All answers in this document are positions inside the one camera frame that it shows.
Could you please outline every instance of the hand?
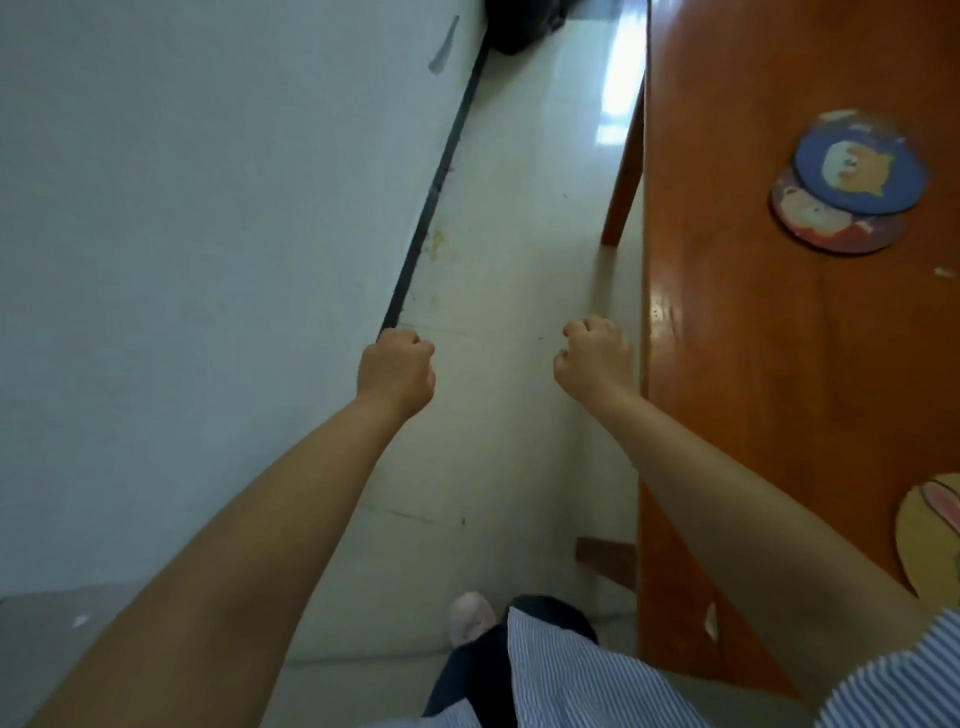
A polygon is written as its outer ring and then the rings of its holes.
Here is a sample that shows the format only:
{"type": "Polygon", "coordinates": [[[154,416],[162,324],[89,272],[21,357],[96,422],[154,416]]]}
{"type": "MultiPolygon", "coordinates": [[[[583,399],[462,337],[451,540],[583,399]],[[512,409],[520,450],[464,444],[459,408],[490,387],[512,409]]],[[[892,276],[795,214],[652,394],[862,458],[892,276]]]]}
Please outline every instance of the hand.
{"type": "Polygon", "coordinates": [[[433,399],[437,376],[430,366],[435,347],[409,328],[384,328],[363,351],[357,399],[386,405],[404,421],[433,399]]]}
{"type": "Polygon", "coordinates": [[[564,327],[568,349],[553,359],[553,377],[587,409],[620,392],[633,393],[634,353],[620,327],[589,316],[564,327]]]}

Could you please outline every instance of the wrist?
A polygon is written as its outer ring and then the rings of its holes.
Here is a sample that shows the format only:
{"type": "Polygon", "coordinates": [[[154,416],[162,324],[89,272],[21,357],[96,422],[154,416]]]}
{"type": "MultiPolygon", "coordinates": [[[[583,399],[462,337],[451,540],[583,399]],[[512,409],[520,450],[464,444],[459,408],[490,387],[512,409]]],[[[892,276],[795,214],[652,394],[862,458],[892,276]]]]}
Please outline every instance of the wrist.
{"type": "Polygon", "coordinates": [[[376,394],[358,394],[350,403],[350,407],[363,411],[367,417],[378,424],[395,430],[399,430],[407,421],[401,407],[390,398],[376,394]]]}
{"type": "Polygon", "coordinates": [[[615,417],[618,412],[639,399],[642,399],[640,393],[633,387],[604,385],[584,400],[584,408],[602,425],[608,418],[615,417]]]}

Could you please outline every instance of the left arm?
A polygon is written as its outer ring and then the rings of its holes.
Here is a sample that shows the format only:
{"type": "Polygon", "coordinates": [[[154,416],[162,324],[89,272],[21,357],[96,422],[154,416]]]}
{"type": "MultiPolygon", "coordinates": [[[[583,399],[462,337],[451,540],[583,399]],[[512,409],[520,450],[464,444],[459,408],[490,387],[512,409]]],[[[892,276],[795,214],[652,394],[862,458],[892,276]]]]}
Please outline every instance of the left arm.
{"type": "Polygon", "coordinates": [[[413,331],[385,330],[357,398],[217,514],[27,728],[256,728],[373,466],[433,397],[432,354],[413,331]]]}

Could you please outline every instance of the coaster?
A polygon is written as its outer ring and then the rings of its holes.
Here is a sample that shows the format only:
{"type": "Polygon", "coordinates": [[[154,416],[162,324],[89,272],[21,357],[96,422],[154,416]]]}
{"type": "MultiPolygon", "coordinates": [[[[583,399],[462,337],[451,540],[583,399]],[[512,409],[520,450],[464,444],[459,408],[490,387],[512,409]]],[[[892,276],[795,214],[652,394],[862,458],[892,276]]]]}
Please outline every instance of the coaster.
{"type": "Polygon", "coordinates": [[[897,554],[917,597],[932,609],[960,606],[960,473],[934,475],[897,512],[897,554]]]}
{"type": "Polygon", "coordinates": [[[854,215],[818,200],[800,185],[790,167],[774,182],[770,204],[793,234],[831,253],[874,253],[886,248],[903,232],[899,215],[854,215]]]}
{"type": "Polygon", "coordinates": [[[923,166],[893,122],[855,109],[817,117],[793,161],[815,197],[861,215],[908,209],[926,185],[923,166]]]}

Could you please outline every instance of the shoe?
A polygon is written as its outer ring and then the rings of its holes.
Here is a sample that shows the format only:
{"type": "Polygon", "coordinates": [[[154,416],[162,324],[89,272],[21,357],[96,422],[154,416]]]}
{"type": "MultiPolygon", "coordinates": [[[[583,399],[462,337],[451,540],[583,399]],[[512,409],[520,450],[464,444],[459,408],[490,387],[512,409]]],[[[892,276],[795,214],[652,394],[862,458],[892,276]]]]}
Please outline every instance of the shoe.
{"type": "Polygon", "coordinates": [[[495,626],[493,607],[478,592],[458,596],[450,605],[450,643],[455,648],[478,640],[495,626]]]}

